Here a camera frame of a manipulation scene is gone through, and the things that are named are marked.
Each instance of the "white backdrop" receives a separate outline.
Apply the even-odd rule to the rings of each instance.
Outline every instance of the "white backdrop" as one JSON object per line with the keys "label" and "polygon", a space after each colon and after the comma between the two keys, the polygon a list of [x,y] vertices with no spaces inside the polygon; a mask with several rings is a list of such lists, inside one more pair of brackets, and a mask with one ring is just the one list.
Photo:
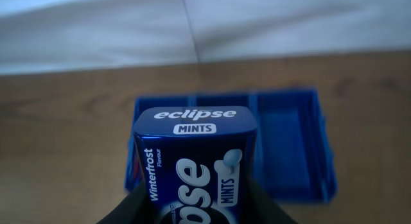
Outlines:
{"label": "white backdrop", "polygon": [[0,0],[0,74],[410,49],[411,0]]}

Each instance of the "wooden surface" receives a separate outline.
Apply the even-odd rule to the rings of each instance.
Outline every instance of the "wooden surface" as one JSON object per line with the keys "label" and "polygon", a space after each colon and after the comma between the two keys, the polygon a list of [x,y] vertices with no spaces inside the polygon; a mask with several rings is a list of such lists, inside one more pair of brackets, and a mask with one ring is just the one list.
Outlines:
{"label": "wooden surface", "polygon": [[315,86],[339,184],[301,223],[411,223],[411,53],[0,77],[0,223],[95,223],[124,197],[136,96]]}

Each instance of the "blue bin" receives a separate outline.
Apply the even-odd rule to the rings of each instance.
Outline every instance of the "blue bin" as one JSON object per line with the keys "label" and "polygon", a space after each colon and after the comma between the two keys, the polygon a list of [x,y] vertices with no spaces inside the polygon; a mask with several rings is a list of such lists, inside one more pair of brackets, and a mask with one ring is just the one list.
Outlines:
{"label": "blue bin", "polygon": [[[133,124],[152,107],[248,107],[258,124],[253,177],[279,202],[328,203],[337,192],[333,155],[315,90],[193,94],[136,99]],[[128,142],[125,188],[141,181],[136,147]]]}

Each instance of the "white fabric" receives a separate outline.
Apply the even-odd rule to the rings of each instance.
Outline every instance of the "white fabric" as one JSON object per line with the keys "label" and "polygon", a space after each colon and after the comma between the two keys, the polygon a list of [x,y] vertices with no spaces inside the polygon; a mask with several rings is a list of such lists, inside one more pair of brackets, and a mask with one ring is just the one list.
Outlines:
{"label": "white fabric", "polygon": [[411,47],[411,0],[0,0],[0,74]]}

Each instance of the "brand logo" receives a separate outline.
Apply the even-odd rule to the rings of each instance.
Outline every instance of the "brand logo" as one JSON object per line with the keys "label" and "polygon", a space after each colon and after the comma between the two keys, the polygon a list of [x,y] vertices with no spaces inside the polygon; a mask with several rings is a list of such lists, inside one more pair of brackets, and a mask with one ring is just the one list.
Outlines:
{"label": "brand logo", "polygon": [[174,134],[214,134],[215,124],[179,124],[174,126]]}
{"label": "brand logo", "polygon": [[196,121],[200,118],[206,118],[206,117],[234,117],[237,114],[236,111],[210,111],[210,110],[185,110],[184,112],[160,112],[156,115],[154,115],[154,118],[156,119],[163,119],[165,117],[171,118],[171,119],[176,119],[176,118],[189,118],[193,119],[193,121]]}

